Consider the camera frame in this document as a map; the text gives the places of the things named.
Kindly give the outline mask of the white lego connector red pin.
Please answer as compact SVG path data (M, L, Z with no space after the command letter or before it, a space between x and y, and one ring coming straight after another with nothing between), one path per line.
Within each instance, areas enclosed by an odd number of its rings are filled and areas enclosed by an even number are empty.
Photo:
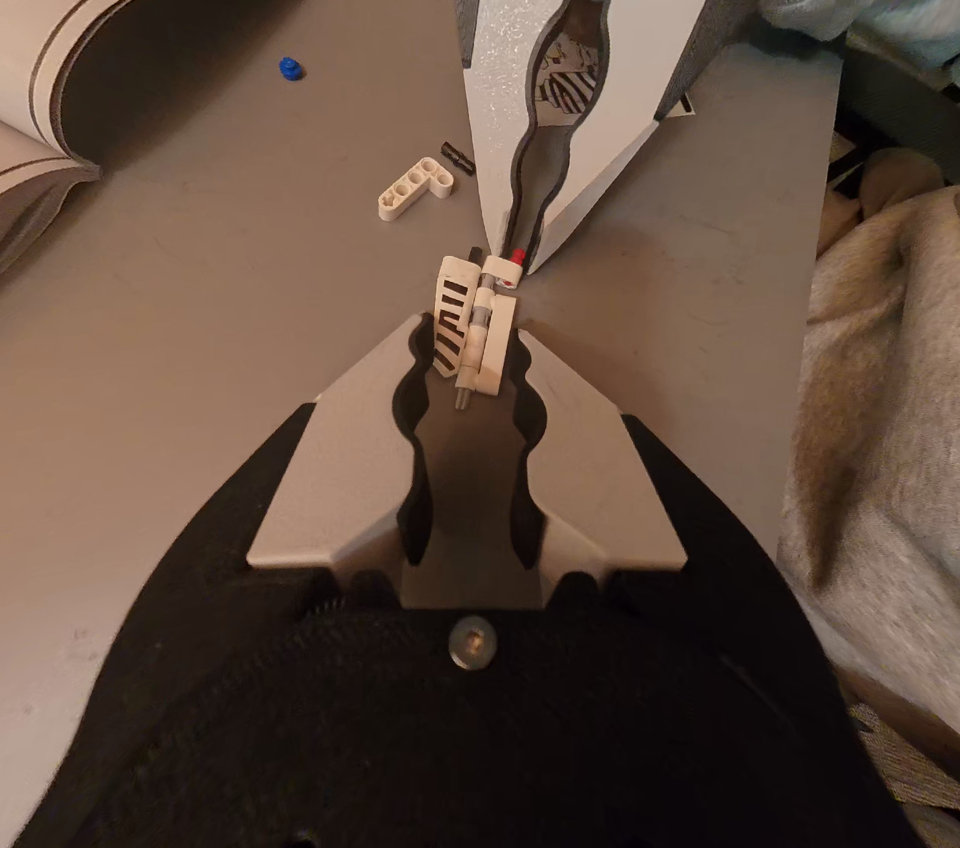
M482 277L505 290L515 290L522 280L525 257L523 249L513 250L509 257L491 254L483 264Z

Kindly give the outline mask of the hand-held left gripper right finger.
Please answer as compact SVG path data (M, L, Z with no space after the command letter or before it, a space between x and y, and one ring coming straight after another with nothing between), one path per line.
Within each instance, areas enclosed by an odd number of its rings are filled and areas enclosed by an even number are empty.
M515 340L515 554L552 594L564 577L677 572L688 554L618 407L526 329Z

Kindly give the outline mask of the zebra striped sticker sheet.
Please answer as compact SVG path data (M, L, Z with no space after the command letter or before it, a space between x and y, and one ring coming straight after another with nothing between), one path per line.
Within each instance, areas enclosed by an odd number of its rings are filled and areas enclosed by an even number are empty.
M539 127L570 127L582 119L594 96L598 52L560 32L545 52L534 83Z

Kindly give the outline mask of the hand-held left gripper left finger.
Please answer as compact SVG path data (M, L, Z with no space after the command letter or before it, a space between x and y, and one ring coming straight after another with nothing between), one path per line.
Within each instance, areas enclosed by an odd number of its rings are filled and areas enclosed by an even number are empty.
M378 572L400 590L433 519L416 434L433 331L431 315L409 317L318 395L246 554L251 568L327 569L342 589Z

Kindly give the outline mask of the black office chair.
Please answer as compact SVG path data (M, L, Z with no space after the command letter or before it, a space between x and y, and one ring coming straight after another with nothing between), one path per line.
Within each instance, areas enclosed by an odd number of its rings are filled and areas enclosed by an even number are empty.
M958 87L937 89L901 65L836 38L827 47L842 59L833 134L843 143L830 155L829 185L853 196L867 159L887 148L929 158L948 185L959 183Z

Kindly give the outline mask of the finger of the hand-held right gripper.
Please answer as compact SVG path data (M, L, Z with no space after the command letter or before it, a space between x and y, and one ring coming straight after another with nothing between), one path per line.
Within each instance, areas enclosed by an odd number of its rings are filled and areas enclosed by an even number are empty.
M547 129L556 174L531 221L522 219L522 164L537 130L537 75L570 1L479 0L463 81L486 238L502 257L521 247L528 260L549 258L546 207L567 174L573 127Z
M600 77L542 207L529 274L563 246L656 131L666 90L707 1L605 1Z

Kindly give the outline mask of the white L-shaped lego beam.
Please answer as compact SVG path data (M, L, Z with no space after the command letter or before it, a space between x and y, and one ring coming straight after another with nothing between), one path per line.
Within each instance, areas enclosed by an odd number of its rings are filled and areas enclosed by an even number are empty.
M450 196L454 177L435 158L424 157L411 166L378 197L380 220L394 221L412 207L425 193L438 199Z

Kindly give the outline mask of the white striped lego assembly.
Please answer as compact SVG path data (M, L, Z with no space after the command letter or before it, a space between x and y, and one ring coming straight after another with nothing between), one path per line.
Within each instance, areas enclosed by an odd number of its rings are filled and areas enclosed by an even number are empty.
M446 255L440 264L434 305L434 367L455 382L456 410L474 394L498 396L516 312L514 290L482 277L487 256Z

